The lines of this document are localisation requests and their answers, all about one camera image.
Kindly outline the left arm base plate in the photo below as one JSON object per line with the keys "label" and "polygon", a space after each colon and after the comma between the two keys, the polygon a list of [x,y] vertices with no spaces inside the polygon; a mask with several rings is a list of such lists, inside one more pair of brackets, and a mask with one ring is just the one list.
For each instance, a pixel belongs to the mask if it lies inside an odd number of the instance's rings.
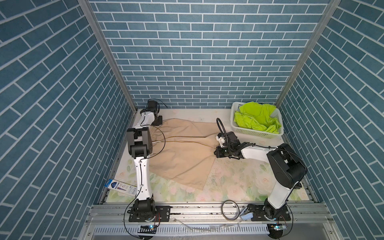
{"label": "left arm base plate", "polygon": [[155,210],[145,210],[144,208],[133,207],[130,211],[129,222],[154,222],[154,218],[157,217],[157,221],[160,223],[169,222],[171,213],[171,206],[160,205],[156,206]]}

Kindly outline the beige shorts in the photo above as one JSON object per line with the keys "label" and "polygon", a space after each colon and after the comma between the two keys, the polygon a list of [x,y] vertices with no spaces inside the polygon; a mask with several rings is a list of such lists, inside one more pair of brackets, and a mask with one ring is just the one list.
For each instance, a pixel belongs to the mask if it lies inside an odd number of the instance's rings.
{"label": "beige shorts", "polygon": [[216,123],[170,119],[160,127],[150,127],[155,157],[150,172],[190,188],[202,190],[220,144]]}

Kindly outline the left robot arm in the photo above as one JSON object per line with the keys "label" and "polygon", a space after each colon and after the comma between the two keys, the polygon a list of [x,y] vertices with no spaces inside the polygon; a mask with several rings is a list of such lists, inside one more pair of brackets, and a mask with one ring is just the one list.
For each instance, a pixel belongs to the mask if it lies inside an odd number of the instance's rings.
{"label": "left robot arm", "polygon": [[154,214],[156,211],[150,186],[149,159],[153,153],[150,127],[161,125],[163,120],[159,111],[160,104],[156,100],[148,100],[146,108],[140,111],[138,123],[127,130],[128,150],[134,160],[138,184],[133,211],[138,214]]}

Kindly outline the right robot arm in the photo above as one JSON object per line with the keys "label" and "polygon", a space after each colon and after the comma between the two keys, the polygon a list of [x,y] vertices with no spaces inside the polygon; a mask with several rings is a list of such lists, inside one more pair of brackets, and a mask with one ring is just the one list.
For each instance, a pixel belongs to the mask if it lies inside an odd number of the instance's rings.
{"label": "right robot arm", "polygon": [[216,140],[219,143],[214,152],[217,158],[253,159],[270,164],[276,183],[267,197],[266,211],[278,211],[284,207],[293,189],[308,172],[304,161],[288,144],[265,147],[255,143],[241,143],[234,132],[219,133]]}

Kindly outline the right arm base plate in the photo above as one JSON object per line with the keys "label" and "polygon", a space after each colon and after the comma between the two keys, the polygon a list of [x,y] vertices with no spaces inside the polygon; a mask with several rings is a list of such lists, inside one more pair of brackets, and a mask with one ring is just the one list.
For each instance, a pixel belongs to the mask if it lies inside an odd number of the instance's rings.
{"label": "right arm base plate", "polygon": [[253,216],[251,217],[252,222],[271,222],[277,220],[285,220],[286,222],[288,222],[292,219],[287,205],[283,205],[280,209],[276,210],[269,205],[264,206],[249,204],[246,210],[248,211],[248,213],[253,214]]}

